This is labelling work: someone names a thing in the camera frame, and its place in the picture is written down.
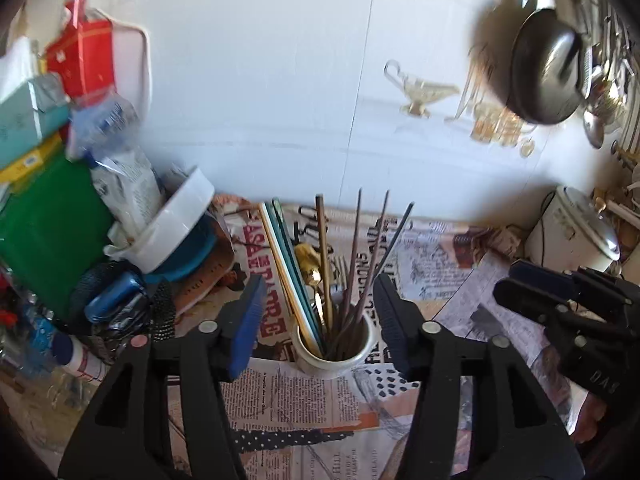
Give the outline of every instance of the red package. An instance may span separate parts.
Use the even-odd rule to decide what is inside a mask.
[[[45,58],[47,70],[60,74],[69,97],[96,96],[98,102],[115,86],[113,25],[106,19],[88,20],[85,7],[86,0],[65,0],[66,25],[59,38],[46,47]]]

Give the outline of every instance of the black cord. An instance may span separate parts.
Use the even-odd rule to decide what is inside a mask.
[[[546,196],[544,197],[542,203],[540,204],[540,232],[542,232],[542,256],[540,257],[540,266],[544,267],[545,266],[545,221],[543,219],[545,212],[546,212],[546,208],[549,207],[549,205],[551,204],[551,201],[553,200],[553,197],[556,195],[555,190],[553,191],[549,191]],[[549,197],[551,197],[551,200],[549,200],[549,202],[545,205],[546,201],[549,199]]]

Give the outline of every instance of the light blue box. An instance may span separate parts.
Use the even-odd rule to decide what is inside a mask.
[[[30,79],[0,104],[0,170],[39,146],[69,121],[60,76]]]

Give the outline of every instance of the white wall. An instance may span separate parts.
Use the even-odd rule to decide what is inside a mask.
[[[538,128],[536,150],[485,146],[471,122],[399,112],[383,76],[407,72],[464,86],[478,21],[504,0],[90,0],[148,28],[154,100],[142,144],[160,170],[198,164],[218,190],[377,210],[410,200],[423,216],[533,224],[556,183],[590,191],[615,178],[612,139],[593,150],[573,117]],[[30,33],[56,35],[61,0],[29,0]],[[501,59],[505,70],[508,59]]]

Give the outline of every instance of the black polka dot strip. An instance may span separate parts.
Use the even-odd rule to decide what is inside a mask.
[[[231,430],[231,434],[240,453],[265,449],[283,449],[289,446],[308,446],[342,440],[353,435],[353,431],[325,433],[320,430],[309,431],[245,431]]]

